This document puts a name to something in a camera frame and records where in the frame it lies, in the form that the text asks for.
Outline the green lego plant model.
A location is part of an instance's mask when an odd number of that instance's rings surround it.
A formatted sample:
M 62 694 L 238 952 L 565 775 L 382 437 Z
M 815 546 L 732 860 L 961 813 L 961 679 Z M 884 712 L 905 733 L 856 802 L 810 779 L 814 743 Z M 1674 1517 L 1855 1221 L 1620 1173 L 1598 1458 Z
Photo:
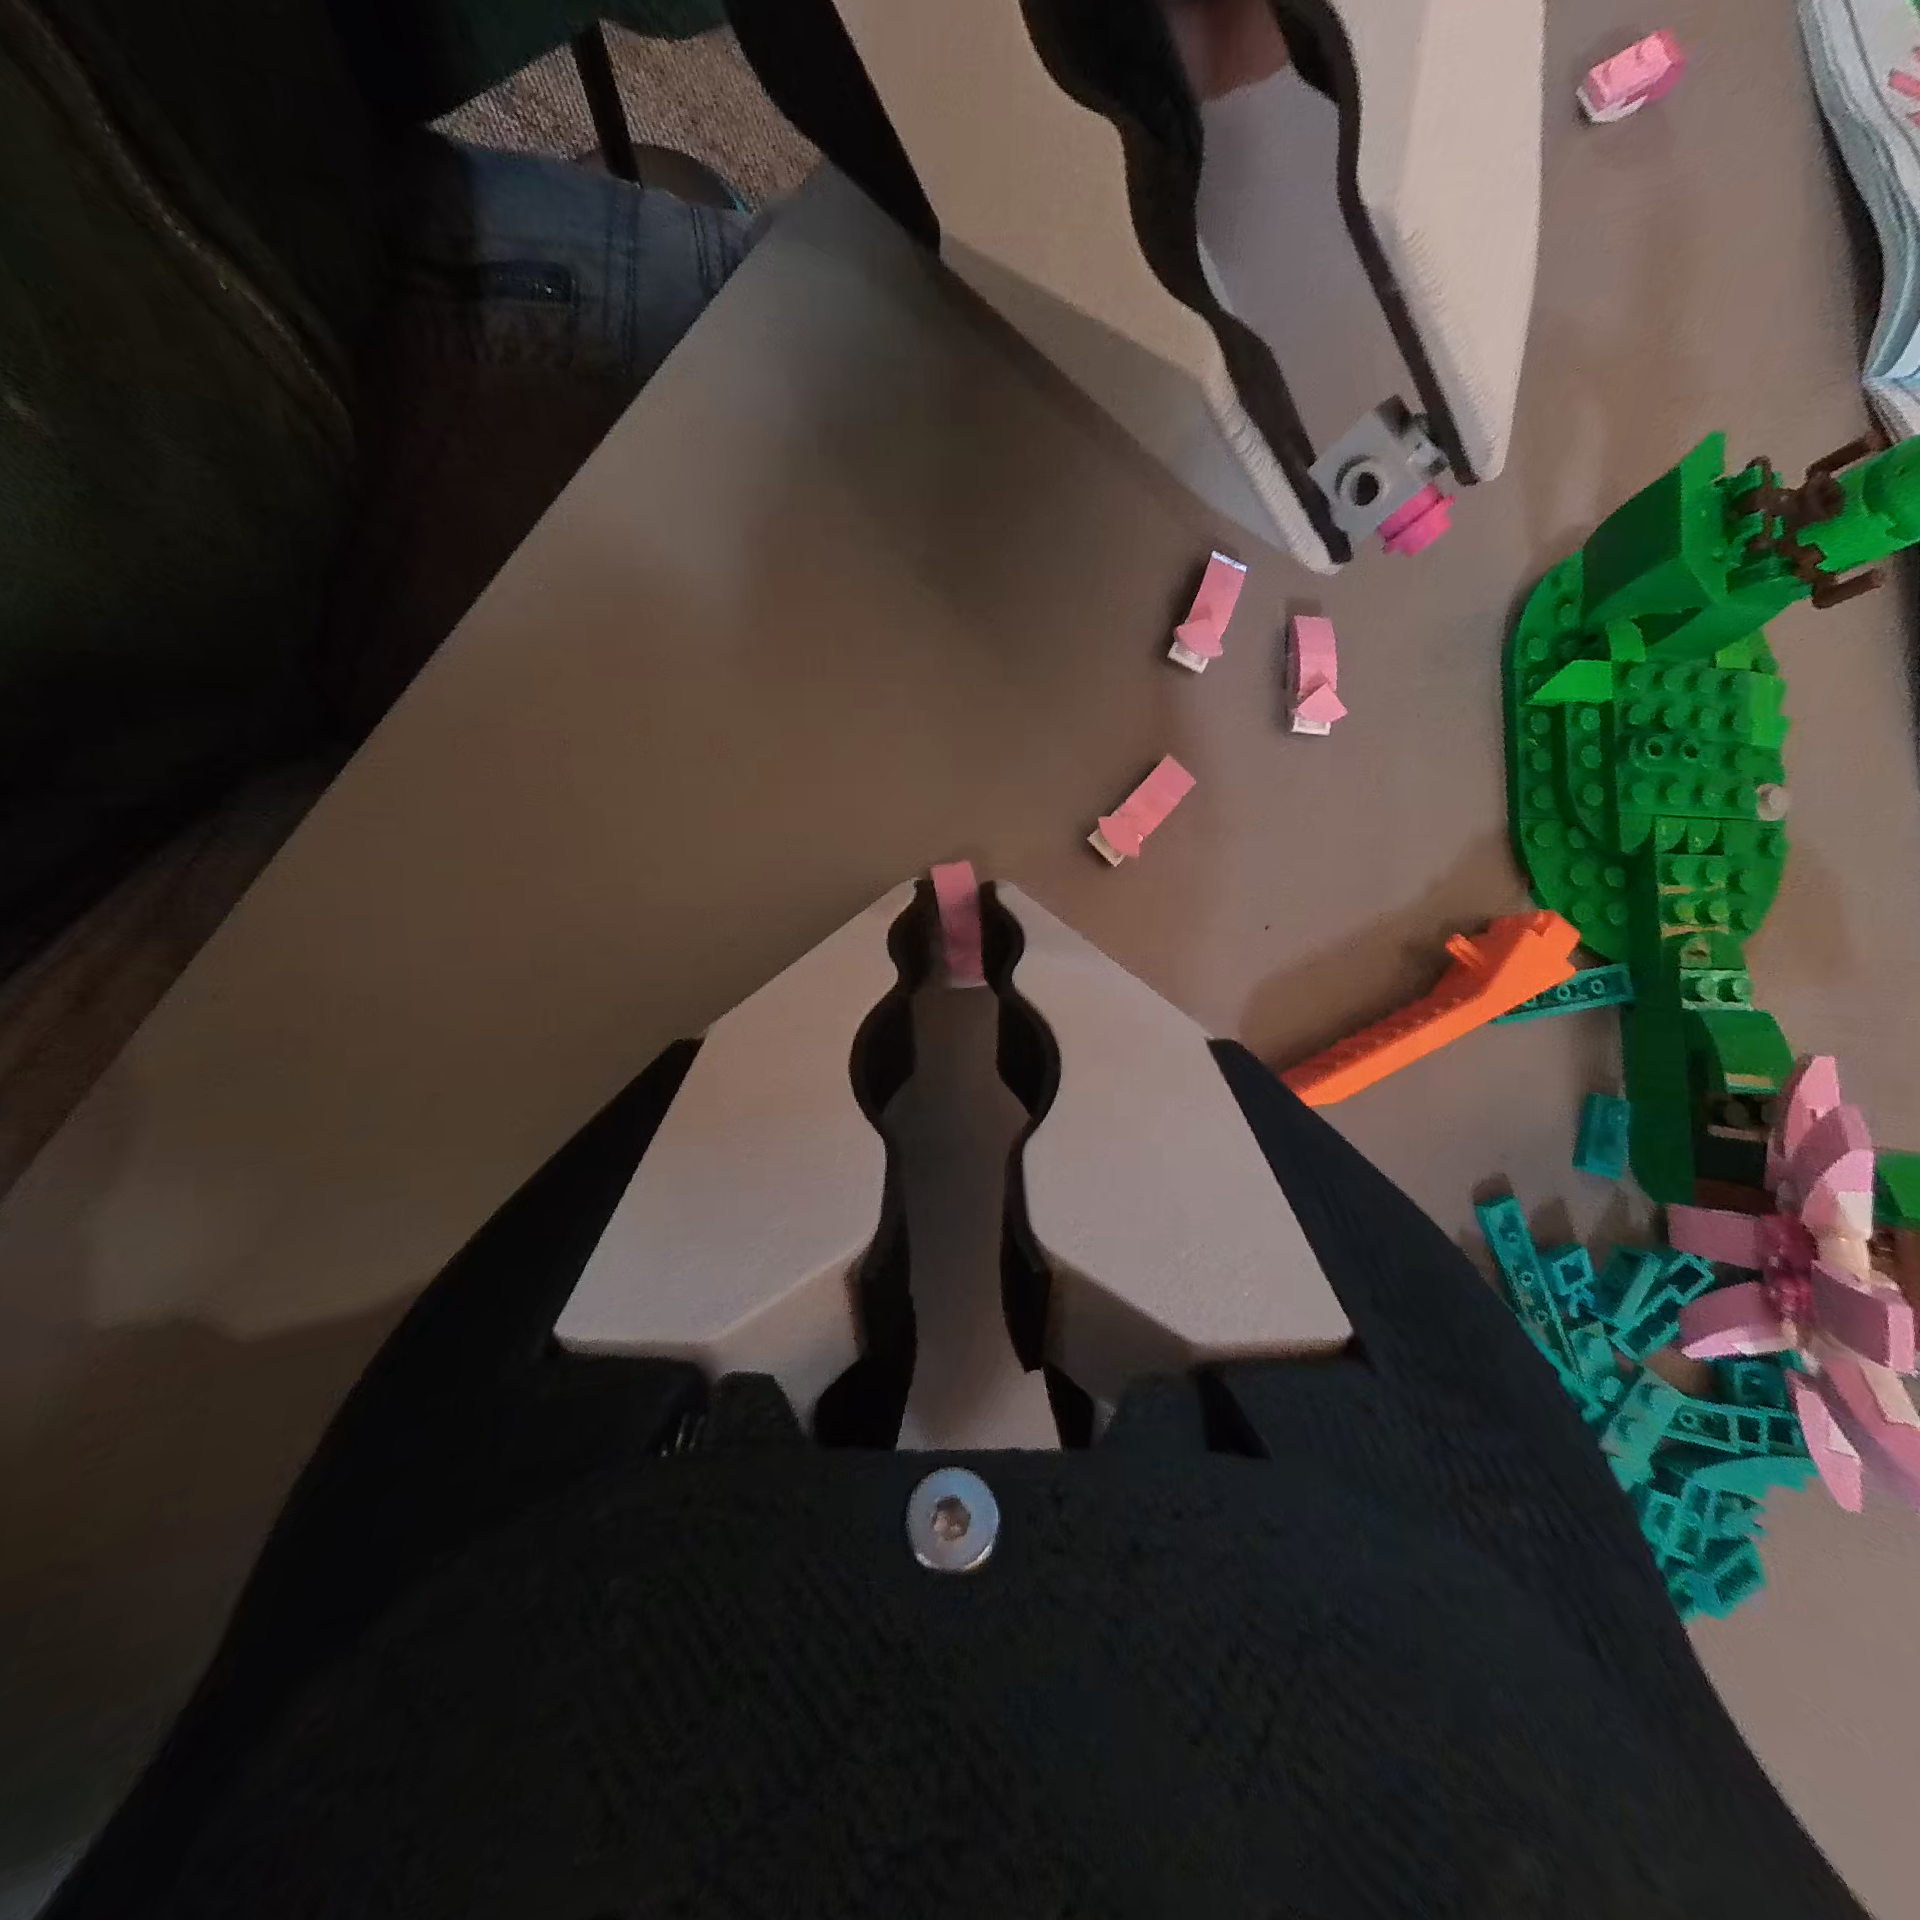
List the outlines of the green lego plant model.
M 1531 899 L 1621 964 L 1628 1164 L 1655 1204 L 1760 1187 L 1793 1050 L 1746 947 L 1790 852 L 1786 681 L 1765 627 L 1880 586 L 1915 546 L 1918 444 L 1797 482 L 1721 433 L 1550 566 L 1501 650 L 1509 844 Z

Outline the pile of teal lego pieces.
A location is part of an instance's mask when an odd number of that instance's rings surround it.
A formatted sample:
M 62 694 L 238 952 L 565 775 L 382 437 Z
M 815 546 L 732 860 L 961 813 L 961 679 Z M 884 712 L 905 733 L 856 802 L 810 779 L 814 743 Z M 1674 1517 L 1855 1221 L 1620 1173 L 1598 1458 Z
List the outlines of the pile of teal lego pieces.
M 1506 1304 L 1625 1494 L 1678 1615 L 1729 1617 L 1763 1591 L 1765 1498 L 1816 1476 L 1787 1363 L 1713 1360 L 1703 1389 L 1676 1386 L 1651 1360 L 1716 1288 L 1706 1260 L 1620 1245 L 1596 1264 L 1577 1241 L 1537 1245 L 1509 1193 L 1474 1212 Z

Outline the teal lego plate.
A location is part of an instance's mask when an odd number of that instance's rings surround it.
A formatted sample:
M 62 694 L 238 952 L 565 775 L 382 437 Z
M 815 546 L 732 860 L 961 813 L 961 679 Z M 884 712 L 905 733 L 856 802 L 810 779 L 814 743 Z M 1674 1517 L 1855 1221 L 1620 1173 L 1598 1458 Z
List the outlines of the teal lego plate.
M 1548 985 L 1508 1012 L 1493 1024 L 1525 1024 L 1551 1017 L 1569 1017 L 1587 1012 L 1620 1009 L 1636 998 L 1633 977 L 1624 964 L 1605 964 L 1572 972 L 1565 979 Z

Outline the person's leg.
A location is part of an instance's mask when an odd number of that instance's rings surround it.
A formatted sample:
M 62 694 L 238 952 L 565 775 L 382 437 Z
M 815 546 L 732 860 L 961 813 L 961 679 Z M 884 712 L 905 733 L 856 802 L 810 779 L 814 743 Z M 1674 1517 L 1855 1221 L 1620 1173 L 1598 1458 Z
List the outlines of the person's leg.
M 395 215 L 391 372 L 495 462 L 598 444 L 756 247 L 750 210 L 423 134 Z

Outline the grey lego brick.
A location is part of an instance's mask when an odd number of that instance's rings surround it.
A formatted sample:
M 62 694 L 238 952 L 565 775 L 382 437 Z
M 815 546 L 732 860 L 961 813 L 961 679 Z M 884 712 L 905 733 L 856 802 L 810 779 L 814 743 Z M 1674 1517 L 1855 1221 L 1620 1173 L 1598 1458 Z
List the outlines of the grey lego brick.
M 1447 469 L 1427 418 L 1402 395 L 1386 395 L 1324 449 L 1307 473 L 1335 530 L 1357 543 Z

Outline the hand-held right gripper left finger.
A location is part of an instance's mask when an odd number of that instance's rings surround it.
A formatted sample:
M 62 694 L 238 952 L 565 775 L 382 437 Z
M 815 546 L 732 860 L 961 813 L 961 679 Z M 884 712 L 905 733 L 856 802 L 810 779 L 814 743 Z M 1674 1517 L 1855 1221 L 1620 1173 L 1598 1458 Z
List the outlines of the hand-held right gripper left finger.
M 707 1026 L 553 1322 L 568 1354 L 775 1379 L 810 1426 L 860 1357 L 886 1139 L 854 1041 L 900 983 L 903 880 Z

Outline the lego instruction booklet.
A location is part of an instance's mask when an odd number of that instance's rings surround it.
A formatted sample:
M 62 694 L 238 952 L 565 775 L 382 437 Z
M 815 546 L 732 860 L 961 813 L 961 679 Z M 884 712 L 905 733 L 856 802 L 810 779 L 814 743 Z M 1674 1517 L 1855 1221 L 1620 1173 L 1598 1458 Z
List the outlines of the lego instruction booklet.
M 1882 295 L 1862 387 L 1894 439 L 1918 433 L 1918 4 L 1797 2 L 1814 92 L 1878 237 Z

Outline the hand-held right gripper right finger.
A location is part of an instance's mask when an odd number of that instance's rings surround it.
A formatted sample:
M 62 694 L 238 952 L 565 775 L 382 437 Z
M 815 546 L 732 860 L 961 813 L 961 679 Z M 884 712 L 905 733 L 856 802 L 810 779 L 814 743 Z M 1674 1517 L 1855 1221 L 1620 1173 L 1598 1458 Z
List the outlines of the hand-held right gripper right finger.
M 1352 1322 L 1206 1027 L 1009 881 L 980 949 L 1019 1108 L 1001 1318 L 1054 1428 L 1095 1431 L 1135 1379 L 1338 1354 Z

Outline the orange brick separator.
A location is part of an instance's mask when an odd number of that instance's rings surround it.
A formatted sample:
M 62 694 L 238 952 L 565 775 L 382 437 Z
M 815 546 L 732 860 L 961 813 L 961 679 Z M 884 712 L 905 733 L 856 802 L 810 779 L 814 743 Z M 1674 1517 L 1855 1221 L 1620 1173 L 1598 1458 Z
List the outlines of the orange brick separator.
M 1545 908 L 1458 932 L 1447 937 L 1450 964 L 1425 995 L 1286 1067 L 1280 1080 L 1307 1108 L 1344 1102 L 1565 983 L 1577 946 L 1575 925 Z

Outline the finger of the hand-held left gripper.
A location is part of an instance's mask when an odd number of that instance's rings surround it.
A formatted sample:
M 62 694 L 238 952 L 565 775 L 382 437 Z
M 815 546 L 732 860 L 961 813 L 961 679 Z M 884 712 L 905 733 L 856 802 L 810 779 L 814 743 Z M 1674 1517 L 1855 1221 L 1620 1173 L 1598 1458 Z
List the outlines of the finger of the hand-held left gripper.
M 1164 99 L 1179 125 L 1159 134 L 1068 73 L 1054 5 L 833 11 L 947 271 L 1206 508 L 1315 574 L 1346 563 L 1283 373 L 1201 261 L 1178 58 Z
M 1506 465 L 1537 279 L 1540 2 L 1274 2 L 1338 114 L 1335 197 L 1427 428 L 1465 485 Z

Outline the pink lego petal piece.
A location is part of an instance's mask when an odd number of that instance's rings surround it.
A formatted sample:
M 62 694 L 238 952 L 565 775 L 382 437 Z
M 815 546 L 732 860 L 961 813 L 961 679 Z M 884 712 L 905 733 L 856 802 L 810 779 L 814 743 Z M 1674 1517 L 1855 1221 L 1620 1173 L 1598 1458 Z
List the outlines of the pink lego petal piece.
M 1573 90 L 1577 111 L 1587 125 L 1615 125 L 1662 99 L 1686 66 L 1687 51 L 1674 31 L 1649 31 L 1582 73 Z
M 981 990 L 988 970 L 977 874 L 968 860 L 936 862 L 928 868 L 928 881 L 941 976 L 952 990 Z
M 1246 579 L 1246 563 L 1212 550 L 1184 617 L 1169 630 L 1166 658 L 1190 673 L 1204 673 L 1224 655 L 1224 644 Z
M 1175 756 L 1164 753 L 1110 811 L 1097 816 L 1085 844 L 1111 868 L 1137 860 L 1193 785 L 1187 768 Z
M 1286 718 L 1295 735 L 1325 738 L 1347 715 L 1338 691 L 1338 635 L 1331 617 L 1294 612 L 1286 626 Z

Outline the pink lego flower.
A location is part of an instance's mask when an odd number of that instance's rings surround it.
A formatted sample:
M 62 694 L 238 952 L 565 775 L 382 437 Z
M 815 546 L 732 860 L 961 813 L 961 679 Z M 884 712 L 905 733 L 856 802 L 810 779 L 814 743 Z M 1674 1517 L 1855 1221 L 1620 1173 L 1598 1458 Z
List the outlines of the pink lego flower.
M 1874 1262 L 1878 1151 L 1827 1053 L 1804 1053 L 1771 1104 L 1746 1209 L 1665 1204 L 1671 1252 L 1731 1270 L 1678 1314 L 1693 1361 L 1778 1360 L 1827 1495 L 1870 1486 L 1918 1505 L 1915 1281 Z

